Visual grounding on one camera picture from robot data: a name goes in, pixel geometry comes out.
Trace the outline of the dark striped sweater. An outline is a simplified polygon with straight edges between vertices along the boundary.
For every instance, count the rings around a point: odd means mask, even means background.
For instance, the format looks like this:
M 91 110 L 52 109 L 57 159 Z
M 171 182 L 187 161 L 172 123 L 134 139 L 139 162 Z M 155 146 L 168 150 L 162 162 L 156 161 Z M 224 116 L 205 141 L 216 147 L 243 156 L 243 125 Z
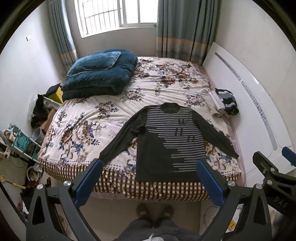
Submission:
M 138 182 L 197 181 L 196 161 L 206 157 L 204 141 L 239 156 L 224 134 L 200 114 L 177 103 L 148 105 L 135 113 L 100 153 L 107 164 L 137 138 Z

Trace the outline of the folded white garment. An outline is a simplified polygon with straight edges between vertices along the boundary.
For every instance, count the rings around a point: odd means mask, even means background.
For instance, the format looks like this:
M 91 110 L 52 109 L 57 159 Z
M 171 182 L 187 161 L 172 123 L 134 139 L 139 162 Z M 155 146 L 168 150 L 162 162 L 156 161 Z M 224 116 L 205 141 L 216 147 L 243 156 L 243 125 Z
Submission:
M 225 105 L 224 103 L 221 101 L 221 99 L 219 98 L 219 96 L 217 95 L 217 93 L 215 91 L 210 91 L 209 95 L 211 96 L 212 100 L 215 103 L 215 106 L 218 110 L 224 110 L 225 109 Z

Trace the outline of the left brown slipper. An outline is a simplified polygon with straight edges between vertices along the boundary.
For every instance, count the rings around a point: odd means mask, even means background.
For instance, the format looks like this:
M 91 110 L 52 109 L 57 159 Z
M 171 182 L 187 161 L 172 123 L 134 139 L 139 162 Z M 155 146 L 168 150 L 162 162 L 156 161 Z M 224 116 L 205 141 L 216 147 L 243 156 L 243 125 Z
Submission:
M 144 203 L 140 203 L 136 208 L 138 219 L 151 219 L 151 214 L 148 207 Z

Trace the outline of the teal storage rack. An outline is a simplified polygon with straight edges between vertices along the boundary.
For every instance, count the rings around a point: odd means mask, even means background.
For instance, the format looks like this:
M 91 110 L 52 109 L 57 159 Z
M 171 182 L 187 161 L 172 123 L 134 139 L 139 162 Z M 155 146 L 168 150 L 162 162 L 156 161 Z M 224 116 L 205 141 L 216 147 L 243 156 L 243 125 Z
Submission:
M 40 163 L 38 161 L 38 153 L 41 146 L 24 133 L 17 125 L 8 125 L 8 128 L 6 129 L 6 137 L 9 140 L 10 147 L 15 152 L 35 163 Z

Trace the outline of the yellow box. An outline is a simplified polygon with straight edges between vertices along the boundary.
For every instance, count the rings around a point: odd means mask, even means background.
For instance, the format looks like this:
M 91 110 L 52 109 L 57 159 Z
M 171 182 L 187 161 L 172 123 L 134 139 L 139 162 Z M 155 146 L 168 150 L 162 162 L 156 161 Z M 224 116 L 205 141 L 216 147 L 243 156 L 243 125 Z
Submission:
M 60 86 L 52 86 L 48 89 L 46 95 L 48 96 L 49 99 L 58 102 L 58 103 L 63 103 L 62 95 L 63 92 L 61 90 Z

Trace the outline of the black clothes on chair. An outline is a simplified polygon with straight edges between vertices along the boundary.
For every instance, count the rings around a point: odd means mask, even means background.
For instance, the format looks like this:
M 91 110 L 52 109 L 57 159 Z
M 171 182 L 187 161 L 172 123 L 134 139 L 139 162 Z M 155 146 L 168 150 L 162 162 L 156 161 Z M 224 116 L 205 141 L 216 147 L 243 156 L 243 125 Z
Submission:
M 39 127 L 43 122 L 45 122 L 48 119 L 48 114 L 49 114 L 49 111 L 44 106 L 44 96 L 38 94 L 37 100 L 31 115 L 31 121 L 30 121 L 31 127 L 32 128 Z

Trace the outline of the folded striped garment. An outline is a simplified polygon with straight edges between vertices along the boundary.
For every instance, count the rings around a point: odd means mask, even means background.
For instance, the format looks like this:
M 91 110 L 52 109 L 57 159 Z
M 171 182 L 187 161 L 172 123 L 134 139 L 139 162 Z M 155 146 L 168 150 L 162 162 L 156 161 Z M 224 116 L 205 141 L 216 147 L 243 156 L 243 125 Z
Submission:
M 232 92 L 226 89 L 217 89 L 215 92 L 225 106 L 225 111 L 228 115 L 236 115 L 239 113 L 235 96 Z

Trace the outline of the grey bucket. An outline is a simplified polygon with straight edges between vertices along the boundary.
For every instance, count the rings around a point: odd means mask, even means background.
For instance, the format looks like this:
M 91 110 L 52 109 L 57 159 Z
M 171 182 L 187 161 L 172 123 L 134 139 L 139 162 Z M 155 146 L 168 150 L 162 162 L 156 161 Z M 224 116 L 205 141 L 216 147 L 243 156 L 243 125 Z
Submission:
M 45 138 L 45 134 L 40 127 L 37 127 L 32 134 L 32 140 L 34 140 L 37 144 L 42 145 L 43 140 Z

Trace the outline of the teal velvet pillow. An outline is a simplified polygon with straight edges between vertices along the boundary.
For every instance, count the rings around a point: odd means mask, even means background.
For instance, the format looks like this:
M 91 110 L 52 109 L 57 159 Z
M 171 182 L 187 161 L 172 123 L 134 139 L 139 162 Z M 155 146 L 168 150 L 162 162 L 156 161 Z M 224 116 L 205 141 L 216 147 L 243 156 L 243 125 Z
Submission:
M 97 52 L 78 59 L 69 69 L 67 78 L 93 71 L 108 70 L 114 66 L 121 56 L 120 51 Z

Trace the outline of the green curtain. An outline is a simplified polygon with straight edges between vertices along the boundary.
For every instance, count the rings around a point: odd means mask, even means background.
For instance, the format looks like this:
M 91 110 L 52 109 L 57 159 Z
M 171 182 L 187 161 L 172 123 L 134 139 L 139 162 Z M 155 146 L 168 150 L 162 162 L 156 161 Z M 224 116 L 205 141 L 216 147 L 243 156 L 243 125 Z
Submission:
M 218 1 L 159 1 L 156 56 L 202 65 L 214 39 Z
M 63 65 L 68 71 L 78 60 L 66 10 L 66 1 L 48 1 L 49 16 L 53 34 Z

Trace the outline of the cardboard box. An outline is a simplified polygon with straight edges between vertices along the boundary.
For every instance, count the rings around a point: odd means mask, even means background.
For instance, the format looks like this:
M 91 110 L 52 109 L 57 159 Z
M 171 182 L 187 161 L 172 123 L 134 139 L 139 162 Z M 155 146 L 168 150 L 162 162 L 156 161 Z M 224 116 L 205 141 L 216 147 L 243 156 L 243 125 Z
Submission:
M 53 120 L 55 113 L 56 113 L 55 109 L 50 110 L 47 120 L 41 124 L 40 128 L 44 133 L 46 133 L 48 131 L 49 126 Z

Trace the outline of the right green curtain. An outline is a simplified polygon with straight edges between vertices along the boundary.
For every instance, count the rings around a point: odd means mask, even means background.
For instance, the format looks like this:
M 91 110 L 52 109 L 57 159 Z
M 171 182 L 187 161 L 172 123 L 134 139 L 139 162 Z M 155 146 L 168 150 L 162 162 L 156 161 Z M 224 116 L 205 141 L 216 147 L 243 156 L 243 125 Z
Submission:
M 159 1 L 156 56 L 202 65 L 214 39 L 218 1 Z

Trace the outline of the brown slipper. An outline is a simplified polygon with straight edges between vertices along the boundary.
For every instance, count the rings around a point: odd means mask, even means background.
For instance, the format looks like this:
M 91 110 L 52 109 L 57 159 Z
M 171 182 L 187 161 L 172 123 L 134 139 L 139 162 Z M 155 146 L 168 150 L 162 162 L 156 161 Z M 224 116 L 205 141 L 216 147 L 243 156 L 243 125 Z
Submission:
M 171 219 L 174 215 L 174 208 L 171 205 L 166 205 L 160 212 L 159 219 Z
M 151 214 L 148 207 L 144 203 L 140 203 L 136 208 L 138 219 L 151 219 Z

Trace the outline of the white headboard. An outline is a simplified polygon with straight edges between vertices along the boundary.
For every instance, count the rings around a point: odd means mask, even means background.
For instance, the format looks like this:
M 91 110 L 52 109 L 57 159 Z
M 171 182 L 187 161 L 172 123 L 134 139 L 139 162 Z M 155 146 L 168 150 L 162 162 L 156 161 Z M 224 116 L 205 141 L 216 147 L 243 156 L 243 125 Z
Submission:
M 255 167 L 252 156 L 260 151 L 281 173 L 293 166 L 281 150 L 292 149 L 292 141 L 275 104 L 251 72 L 217 43 L 213 43 L 203 63 L 208 76 L 218 89 L 227 89 L 236 98 L 239 113 L 231 121 L 240 145 L 245 185 L 263 182 L 264 176 Z

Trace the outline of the right brown slipper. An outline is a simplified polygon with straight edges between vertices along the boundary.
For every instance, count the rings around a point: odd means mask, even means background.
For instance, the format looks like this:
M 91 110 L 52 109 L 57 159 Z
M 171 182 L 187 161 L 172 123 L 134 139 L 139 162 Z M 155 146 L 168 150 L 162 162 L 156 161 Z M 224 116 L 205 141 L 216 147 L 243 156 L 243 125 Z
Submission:
M 159 219 L 171 219 L 174 215 L 174 208 L 171 205 L 166 205 L 160 212 Z

